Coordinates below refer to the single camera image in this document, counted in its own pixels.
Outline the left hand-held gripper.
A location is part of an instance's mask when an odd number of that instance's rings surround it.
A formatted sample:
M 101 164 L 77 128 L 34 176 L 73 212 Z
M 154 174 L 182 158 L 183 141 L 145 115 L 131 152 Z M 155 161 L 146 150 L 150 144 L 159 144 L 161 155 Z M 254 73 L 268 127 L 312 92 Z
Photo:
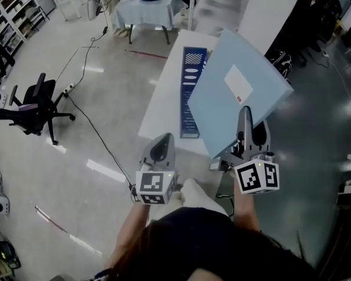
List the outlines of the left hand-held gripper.
M 153 139 L 143 150 L 136 172 L 136 194 L 143 204 L 167 204 L 177 185 L 172 133 Z

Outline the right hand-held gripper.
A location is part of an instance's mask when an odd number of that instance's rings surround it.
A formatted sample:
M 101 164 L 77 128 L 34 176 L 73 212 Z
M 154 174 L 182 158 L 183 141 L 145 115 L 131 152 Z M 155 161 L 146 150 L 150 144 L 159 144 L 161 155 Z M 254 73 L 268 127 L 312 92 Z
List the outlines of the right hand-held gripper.
M 239 112 L 237 140 L 236 144 L 212 160 L 209 169 L 234 172 L 242 194 L 279 190 L 279 167 L 274 162 L 275 154 L 270 151 L 269 126 L 263 120 L 253 128 L 251 110 L 247 106 Z

